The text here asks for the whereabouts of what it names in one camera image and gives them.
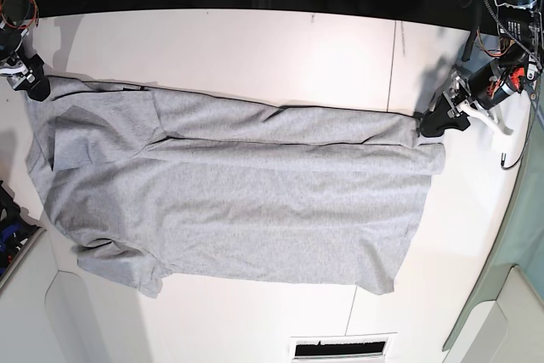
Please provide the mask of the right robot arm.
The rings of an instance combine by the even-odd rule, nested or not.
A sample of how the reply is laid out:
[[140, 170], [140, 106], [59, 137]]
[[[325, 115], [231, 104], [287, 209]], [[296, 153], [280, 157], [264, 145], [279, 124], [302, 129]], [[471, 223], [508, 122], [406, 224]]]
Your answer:
[[25, 51], [25, 38], [39, 21], [36, 0], [1, 0], [1, 76], [10, 87], [42, 102], [50, 95], [50, 82], [38, 54]]

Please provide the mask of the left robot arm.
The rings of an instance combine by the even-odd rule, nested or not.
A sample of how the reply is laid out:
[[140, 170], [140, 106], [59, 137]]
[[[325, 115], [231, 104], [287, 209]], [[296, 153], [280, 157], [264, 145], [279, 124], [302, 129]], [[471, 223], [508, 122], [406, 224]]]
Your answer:
[[498, 133], [510, 132], [497, 106], [515, 94], [533, 94], [543, 72], [543, 0], [473, 0], [473, 25], [462, 52], [468, 62], [479, 45], [490, 61], [475, 72], [457, 66], [422, 116], [420, 130], [438, 138], [466, 130], [478, 118]]

